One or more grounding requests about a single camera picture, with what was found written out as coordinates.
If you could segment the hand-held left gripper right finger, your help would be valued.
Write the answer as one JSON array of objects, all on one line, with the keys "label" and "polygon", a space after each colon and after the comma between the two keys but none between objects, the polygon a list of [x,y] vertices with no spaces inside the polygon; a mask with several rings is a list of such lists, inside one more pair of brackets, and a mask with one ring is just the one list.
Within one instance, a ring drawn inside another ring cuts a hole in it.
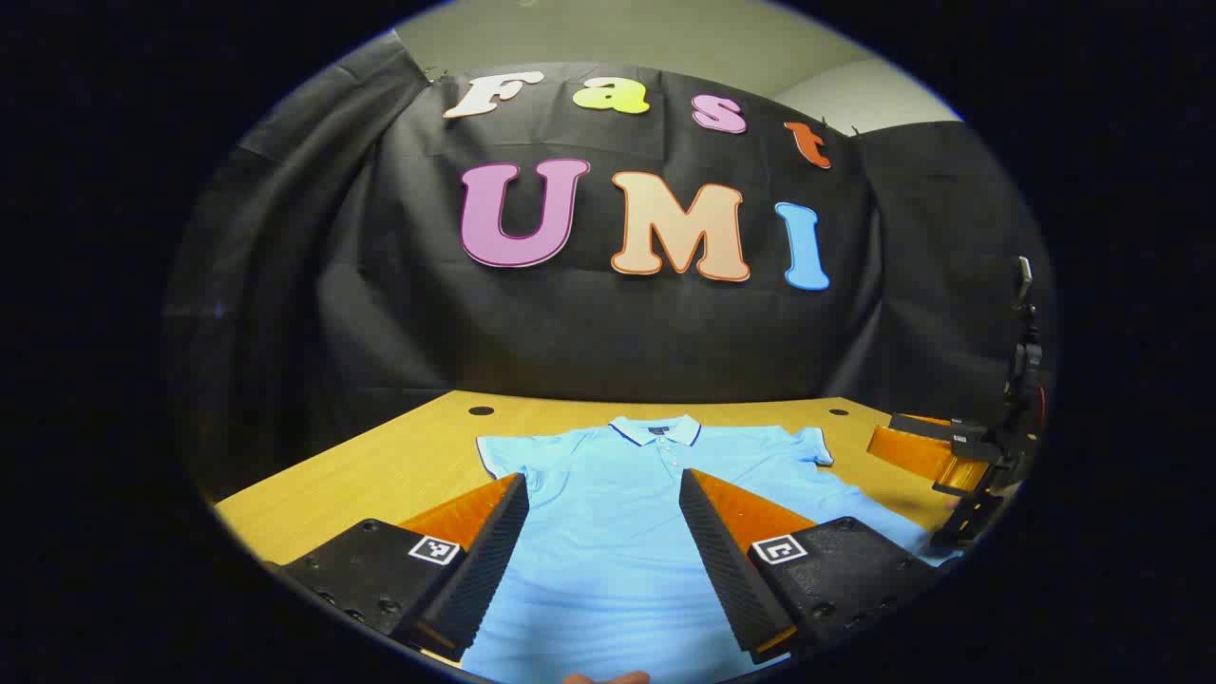
[{"label": "hand-held left gripper right finger", "polygon": [[682,473],[679,501],[734,640],[756,665],[838,647],[951,567],[856,517],[814,522],[699,470]]}]

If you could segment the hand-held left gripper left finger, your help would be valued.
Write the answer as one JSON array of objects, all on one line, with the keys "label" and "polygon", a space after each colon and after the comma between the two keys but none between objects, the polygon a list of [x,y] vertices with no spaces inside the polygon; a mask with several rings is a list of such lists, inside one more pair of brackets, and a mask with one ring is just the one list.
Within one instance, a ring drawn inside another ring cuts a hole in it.
[{"label": "hand-held left gripper left finger", "polygon": [[364,518],[266,567],[381,637],[461,661],[503,581],[529,509],[524,473],[508,473],[404,522]]}]

